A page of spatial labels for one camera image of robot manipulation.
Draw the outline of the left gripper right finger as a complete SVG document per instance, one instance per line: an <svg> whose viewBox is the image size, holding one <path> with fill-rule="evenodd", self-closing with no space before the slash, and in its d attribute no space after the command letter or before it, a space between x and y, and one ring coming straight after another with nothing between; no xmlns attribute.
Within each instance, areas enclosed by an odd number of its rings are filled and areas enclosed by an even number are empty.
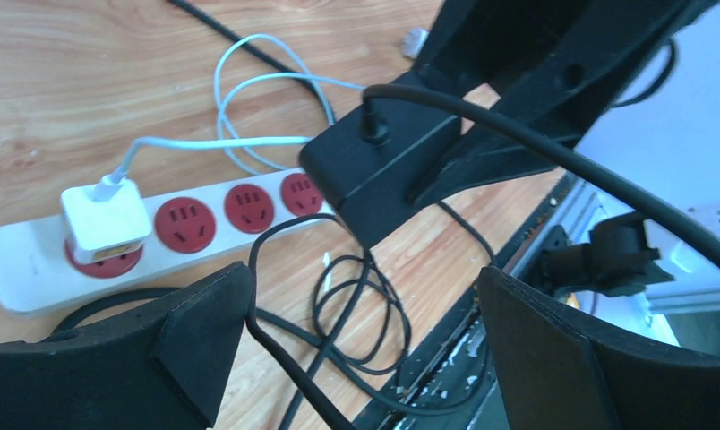
<svg viewBox="0 0 720 430"><path fill-rule="evenodd" d="M513 429L720 429L720 357L626 331L500 269L477 279Z"/></svg>

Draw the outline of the black power adapter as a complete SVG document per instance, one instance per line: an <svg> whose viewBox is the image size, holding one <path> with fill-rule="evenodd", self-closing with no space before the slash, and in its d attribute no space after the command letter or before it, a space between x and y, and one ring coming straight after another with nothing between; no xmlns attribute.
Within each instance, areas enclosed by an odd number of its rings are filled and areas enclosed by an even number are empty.
<svg viewBox="0 0 720 430"><path fill-rule="evenodd" d="M357 107L307 143L299 164L347 230L371 248L424 207L457 194L464 186L437 177L441 156L461 135L461 120L439 109L376 98L387 126L375 145L362 132Z"/></svg>

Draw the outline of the white square USB charger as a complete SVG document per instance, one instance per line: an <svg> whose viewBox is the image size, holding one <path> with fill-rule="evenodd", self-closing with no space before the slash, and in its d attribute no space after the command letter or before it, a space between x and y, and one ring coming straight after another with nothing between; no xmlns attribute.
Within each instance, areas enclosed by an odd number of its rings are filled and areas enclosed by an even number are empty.
<svg viewBox="0 0 720 430"><path fill-rule="evenodd" d="M128 178L114 181L106 175L94 185L68 188L60 203L79 264L136 251L153 231L139 188Z"/></svg>

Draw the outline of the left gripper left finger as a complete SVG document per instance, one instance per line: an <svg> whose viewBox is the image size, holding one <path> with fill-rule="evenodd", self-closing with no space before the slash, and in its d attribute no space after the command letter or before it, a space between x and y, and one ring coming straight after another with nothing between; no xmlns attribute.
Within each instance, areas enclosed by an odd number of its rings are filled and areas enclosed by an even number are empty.
<svg viewBox="0 0 720 430"><path fill-rule="evenodd" d="M253 294L236 262L36 343L0 344L0 429L207 429Z"/></svg>

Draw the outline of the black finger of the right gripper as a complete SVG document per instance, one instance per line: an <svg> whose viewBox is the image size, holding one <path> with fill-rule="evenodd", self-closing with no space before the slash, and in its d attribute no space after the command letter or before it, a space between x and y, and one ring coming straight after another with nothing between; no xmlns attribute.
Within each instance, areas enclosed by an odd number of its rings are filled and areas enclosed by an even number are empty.
<svg viewBox="0 0 720 430"><path fill-rule="evenodd" d="M709 1L446 1L414 73L462 97L480 85L494 110L568 148L659 48Z"/></svg>

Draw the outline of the white power strip red sockets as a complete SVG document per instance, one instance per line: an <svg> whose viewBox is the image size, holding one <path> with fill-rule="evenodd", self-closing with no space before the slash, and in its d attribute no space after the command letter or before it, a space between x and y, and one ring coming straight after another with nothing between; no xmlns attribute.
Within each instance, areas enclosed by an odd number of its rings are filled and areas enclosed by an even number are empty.
<svg viewBox="0 0 720 430"><path fill-rule="evenodd" d="M0 305L34 316L104 297L248 247L261 233L299 216L328 213L300 169L147 197L155 229L129 254L79 264L62 215L0 227Z"/></svg>

